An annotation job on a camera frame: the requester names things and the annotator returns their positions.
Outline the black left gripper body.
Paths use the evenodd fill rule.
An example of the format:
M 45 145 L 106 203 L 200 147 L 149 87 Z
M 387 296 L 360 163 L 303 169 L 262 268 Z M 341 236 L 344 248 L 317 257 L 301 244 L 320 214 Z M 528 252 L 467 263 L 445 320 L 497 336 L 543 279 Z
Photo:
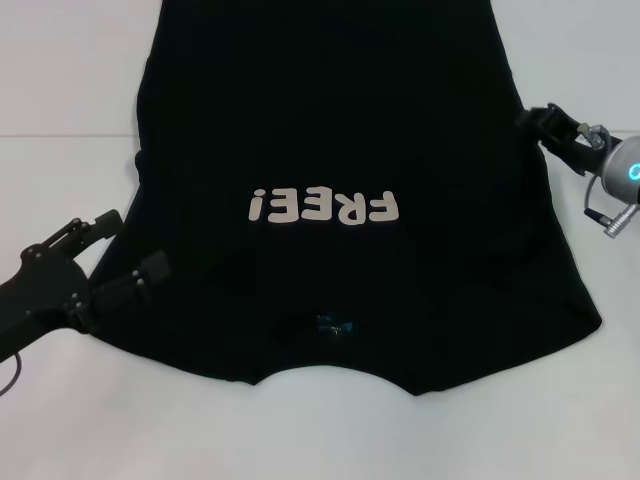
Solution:
M 75 260 L 41 244 L 20 258 L 0 285 L 0 363 L 55 330 L 86 331 L 79 312 L 90 301 L 88 278 Z

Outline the black shirt with FREE print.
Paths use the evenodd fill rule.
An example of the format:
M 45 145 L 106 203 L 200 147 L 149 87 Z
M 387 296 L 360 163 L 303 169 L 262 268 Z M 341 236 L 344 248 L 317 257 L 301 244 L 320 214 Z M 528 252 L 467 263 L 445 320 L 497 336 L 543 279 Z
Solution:
M 491 0 L 163 0 L 139 187 L 91 280 L 156 251 L 171 272 L 97 337 L 413 395 L 585 339 L 602 320 L 521 112 Z

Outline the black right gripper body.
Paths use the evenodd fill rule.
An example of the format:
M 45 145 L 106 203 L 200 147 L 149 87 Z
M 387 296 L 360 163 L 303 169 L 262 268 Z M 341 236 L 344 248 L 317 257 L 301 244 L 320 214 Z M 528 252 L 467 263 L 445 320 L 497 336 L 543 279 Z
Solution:
M 546 132 L 540 141 L 553 155 L 562 160 L 575 173 L 598 174 L 608 156 L 608 134 L 601 125 L 590 126 L 569 116 L 558 105 L 546 107 L 551 115 Z

